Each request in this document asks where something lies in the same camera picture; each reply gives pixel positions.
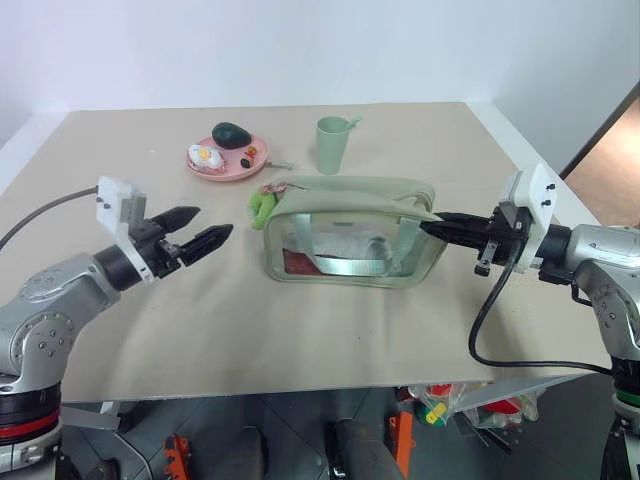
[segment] floor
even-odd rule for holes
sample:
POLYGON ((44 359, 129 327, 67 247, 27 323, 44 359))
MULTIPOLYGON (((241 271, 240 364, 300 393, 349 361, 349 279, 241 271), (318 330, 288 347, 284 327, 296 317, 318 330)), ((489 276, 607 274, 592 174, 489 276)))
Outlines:
MULTIPOLYGON (((416 448, 410 480, 598 478, 600 458, 613 415, 608 378, 586 375, 548 390, 539 400, 540 419, 503 432, 511 455, 485 446, 468 428, 414 422, 416 448), (581 408, 574 408, 579 402, 581 408)), ((150 460, 154 477, 165 478, 162 441, 173 432, 192 443, 193 478, 207 472, 245 425, 266 436, 269 469, 265 480, 327 478, 323 428, 326 422, 355 418, 384 438, 385 418, 396 411, 394 390, 371 388, 164 400, 138 404, 138 422, 124 437, 150 460)), ((144 480, 142 463, 112 433, 65 427, 63 451, 84 476, 99 458, 117 458, 122 479, 144 480)))
POLYGON ((603 225, 640 223, 640 99, 636 99, 567 179, 603 225))

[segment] white wall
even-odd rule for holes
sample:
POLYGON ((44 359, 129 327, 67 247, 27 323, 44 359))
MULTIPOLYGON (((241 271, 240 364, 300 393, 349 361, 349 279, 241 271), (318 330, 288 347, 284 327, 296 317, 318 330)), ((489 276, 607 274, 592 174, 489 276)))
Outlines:
POLYGON ((636 0, 5 0, 0 88, 8 77, 18 113, 496 96, 538 150, 564 158, 599 126, 604 107, 615 107, 638 67, 608 64, 610 84, 591 82, 567 99, 591 115, 570 126, 570 145, 536 130, 530 117, 549 127, 558 116, 539 97, 593 69, 599 59, 585 42, 603 42, 605 51, 628 42, 638 28, 628 21, 634 8, 636 0), (580 16, 547 18, 558 10, 563 20, 580 16), (603 10, 611 13, 603 18, 603 10), (622 28, 612 28, 620 19, 622 28), (558 39, 577 41, 557 52, 558 39), (568 65, 538 92, 531 76, 549 57, 568 65), (597 108, 585 111, 595 97, 597 108))
POLYGON ((494 102, 560 172, 640 80, 640 1, 521 2, 517 13, 494 102))

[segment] beige tabletop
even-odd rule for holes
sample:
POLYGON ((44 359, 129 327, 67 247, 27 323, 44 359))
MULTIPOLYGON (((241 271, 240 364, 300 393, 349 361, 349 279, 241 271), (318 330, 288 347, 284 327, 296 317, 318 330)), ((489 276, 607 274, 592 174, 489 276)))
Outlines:
MULTIPOLYGON (((171 239, 233 223, 228 242, 152 286, 138 285, 81 333, 63 382, 66 401, 401 385, 574 373, 494 369, 467 351, 469 327, 489 293, 473 274, 476 252, 449 246, 409 290, 280 283, 262 267, 262 233, 247 200, 283 174, 265 169, 238 183, 209 183, 185 167, 185 150, 231 121, 268 140, 271 159, 313 165, 315 122, 364 120, 353 131, 342 175, 411 177, 436 188, 435 211, 488 215, 512 161, 466 105, 368 105, 75 112, 0 197, 7 230, 44 202, 95 185, 101 175, 136 183, 147 215, 175 205, 202 212, 171 239)), ((112 243, 91 198, 39 217, 0 255, 0 303, 51 263, 112 243)), ((590 309, 535 271, 514 275, 480 334, 479 350, 501 360, 608 364, 590 309)))

